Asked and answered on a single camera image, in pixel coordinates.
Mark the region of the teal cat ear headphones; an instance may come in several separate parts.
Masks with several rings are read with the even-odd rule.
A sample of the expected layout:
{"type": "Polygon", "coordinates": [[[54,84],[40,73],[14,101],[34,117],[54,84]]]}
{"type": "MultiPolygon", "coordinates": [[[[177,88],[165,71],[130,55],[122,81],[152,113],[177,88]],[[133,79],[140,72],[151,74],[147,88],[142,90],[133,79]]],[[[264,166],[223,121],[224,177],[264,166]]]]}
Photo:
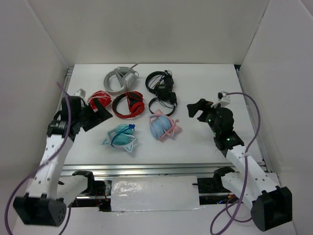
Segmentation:
{"type": "Polygon", "coordinates": [[[116,128],[107,132],[102,145],[111,146],[116,149],[123,149],[132,152],[134,144],[137,142],[135,133],[135,124],[120,124],[116,128]]]}

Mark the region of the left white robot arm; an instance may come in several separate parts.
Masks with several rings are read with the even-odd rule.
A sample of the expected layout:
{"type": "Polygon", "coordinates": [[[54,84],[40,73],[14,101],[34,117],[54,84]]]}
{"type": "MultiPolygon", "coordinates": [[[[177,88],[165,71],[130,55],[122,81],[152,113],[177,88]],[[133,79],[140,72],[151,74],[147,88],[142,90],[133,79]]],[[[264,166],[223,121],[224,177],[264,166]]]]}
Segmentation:
{"type": "Polygon", "coordinates": [[[47,127],[47,138],[40,169],[24,196],[17,196],[13,208],[25,225],[59,227],[68,206],[79,194],[91,195],[96,190],[94,175],[77,170],[63,185],[59,184],[66,157],[80,130],[88,131],[112,118],[98,99],[86,103],[79,95],[64,96],[61,109],[47,127]]]}

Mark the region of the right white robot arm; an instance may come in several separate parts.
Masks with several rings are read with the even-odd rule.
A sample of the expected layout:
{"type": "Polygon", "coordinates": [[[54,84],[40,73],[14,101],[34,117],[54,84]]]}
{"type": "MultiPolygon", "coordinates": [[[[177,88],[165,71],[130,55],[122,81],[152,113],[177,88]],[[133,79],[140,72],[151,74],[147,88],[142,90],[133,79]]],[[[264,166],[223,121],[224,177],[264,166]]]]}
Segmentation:
{"type": "Polygon", "coordinates": [[[234,172],[228,167],[217,170],[213,179],[217,191],[231,191],[250,210],[252,221],[261,231],[267,231],[292,221],[292,193],[287,187],[280,187],[256,163],[246,151],[246,146],[234,131],[234,118],[228,102],[213,102],[200,99],[188,104],[188,115],[205,122],[214,134],[214,142],[219,151],[237,168],[234,172]]]}

